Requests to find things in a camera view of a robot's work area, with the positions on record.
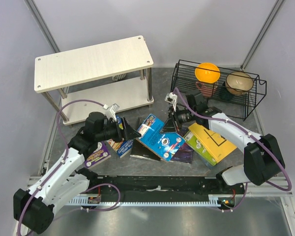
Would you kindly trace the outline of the blue paperback book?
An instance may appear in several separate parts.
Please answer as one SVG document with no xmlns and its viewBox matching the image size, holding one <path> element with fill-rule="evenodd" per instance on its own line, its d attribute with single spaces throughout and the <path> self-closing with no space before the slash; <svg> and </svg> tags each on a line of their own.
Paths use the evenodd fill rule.
<svg viewBox="0 0 295 236">
<path fill-rule="evenodd" d="M 163 121 L 149 114 L 137 130 L 141 135 L 137 140 L 162 160 L 169 162 L 185 140 L 176 132 L 161 133 L 163 126 Z"/>
</svg>

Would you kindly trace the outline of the green cartoon book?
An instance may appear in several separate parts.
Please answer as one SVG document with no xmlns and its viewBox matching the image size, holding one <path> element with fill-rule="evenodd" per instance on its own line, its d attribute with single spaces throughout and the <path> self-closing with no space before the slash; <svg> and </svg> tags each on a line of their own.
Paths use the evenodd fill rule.
<svg viewBox="0 0 295 236">
<path fill-rule="evenodd" d="M 183 137 L 185 142 L 199 155 L 208 168 L 213 168 L 217 164 L 213 156 L 191 131 L 188 131 Z"/>
</svg>

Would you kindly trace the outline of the yellow hardcover book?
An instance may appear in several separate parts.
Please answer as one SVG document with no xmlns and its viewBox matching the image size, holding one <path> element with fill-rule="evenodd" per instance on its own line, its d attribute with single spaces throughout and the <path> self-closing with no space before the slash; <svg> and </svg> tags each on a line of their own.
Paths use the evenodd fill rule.
<svg viewBox="0 0 295 236">
<path fill-rule="evenodd" d="M 230 141 L 202 125 L 194 123 L 188 129 L 214 158 L 216 163 L 221 162 L 236 149 L 236 146 Z"/>
</svg>

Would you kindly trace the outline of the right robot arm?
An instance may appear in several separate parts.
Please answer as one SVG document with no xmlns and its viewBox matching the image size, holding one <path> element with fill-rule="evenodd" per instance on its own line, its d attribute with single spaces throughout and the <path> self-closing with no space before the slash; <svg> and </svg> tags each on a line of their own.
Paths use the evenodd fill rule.
<svg viewBox="0 0 295 236">
<path fill-rule="evenodd" d="M 233 185 L 251 182 L 260 186 L 275 184 L 270 179 L 279 173 L 285 174 L 285 163 L 276 138 L 253 132 L 235 121 L 216 107 L 208 107 L 202 94 L 189 94 L 183 101 L 185 109 L 179 110 L 177 99 L 181 94 L 168 93 L 165 101 L 170 103 L 168 119 L 162 128 L 163 133 L 177 132 L 182 124 L 195 121 L 206 129 L 220 134 L 243 153 L 243 164 L 223 170 L 221 178 L 215 181 L 216 190 L 228 193 Z"/>
</svg>

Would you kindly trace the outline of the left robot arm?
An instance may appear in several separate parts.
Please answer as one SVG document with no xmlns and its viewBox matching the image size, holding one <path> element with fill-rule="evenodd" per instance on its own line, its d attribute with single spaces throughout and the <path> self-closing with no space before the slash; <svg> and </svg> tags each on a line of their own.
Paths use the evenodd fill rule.
<svg viewBox="0 0 295 236">
<path fill-rule="evenodd" d="M 80 193 L 94 193 L 98 181 L 87 174 L 87 169 L 68 177 L 97 149 L 98 143 L 112 139 L 115 142 L 141 137 L 125 118 L 107 118 L 101 112 L 92 112 L 85 125 L 66 144 L 66 149 L 53 167 L 28 190 L 18 189 L 13 196 L 13 214 L 18 221 L 17 235 L 26 226 L 37 234 L 43 233 L 57 212 Z"/>
</svg>

